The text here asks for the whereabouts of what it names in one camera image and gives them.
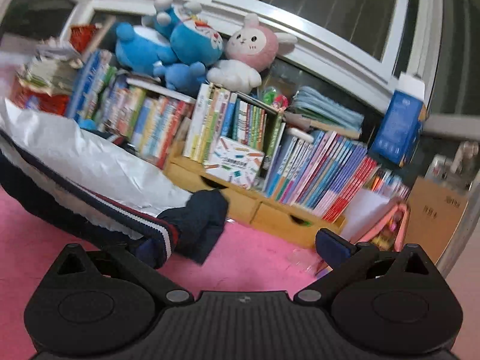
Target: white plush toy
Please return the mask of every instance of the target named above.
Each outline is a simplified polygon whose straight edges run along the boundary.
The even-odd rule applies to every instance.
[[[295,45],[297,38],[287,33],[275,33],[260,26],[258,16],[246,15],[244,26],[229,39],[225,55],[208,71],[211,83],[223,86],[232,92],[250,93],[260,86],[259,72],[270,67],[280,44]]]

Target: pink carpet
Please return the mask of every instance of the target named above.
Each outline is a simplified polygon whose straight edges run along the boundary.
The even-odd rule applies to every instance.
[[[0,188],[0,353],[3,359],[33,356],[23,310],[65,244],[88,242],[26,212]],[[238,223],[228,223],[218,244],[199,266],[173,255],[159,271],[198,295],[200,290],[287,290],[293,295],[313,278],[287,260],[296,247]]]

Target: blue box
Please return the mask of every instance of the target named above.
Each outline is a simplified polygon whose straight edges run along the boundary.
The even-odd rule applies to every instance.
[[[425,85],[420,79],[400,75],[372,151],[400,167],[410,162],[426,117],[424,93]]]

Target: wooden drawer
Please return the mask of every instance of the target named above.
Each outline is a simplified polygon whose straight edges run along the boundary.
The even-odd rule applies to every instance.
[[[335,233],[338,232],[333,223],[321,219],[312,223],[305,222],[265,203],[260,204],[251,226],[306,249],[315,246],[315,235],[320,228],[326,227]]]
[[[249,224],[259,204],[257,200],[249,196],[238,193],[204,176],[190,172],[175,163],[170,163],[165,170],[165,176],[176,186],[190,192],[218,188],[225,196],[225,199],[229,201],[229,218],[238,222]]]

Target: metal rivet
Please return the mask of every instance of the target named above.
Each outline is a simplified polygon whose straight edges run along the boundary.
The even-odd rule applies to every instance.
[[[166,298],[172,303],[181,303],[190,297],[190,294],[183,289],[174,289],[170,292],[167,292]]]
[[[304,302],[316,302],[321,299],[322,295],[314,289],[304,289],[298,293],[298,297]]]

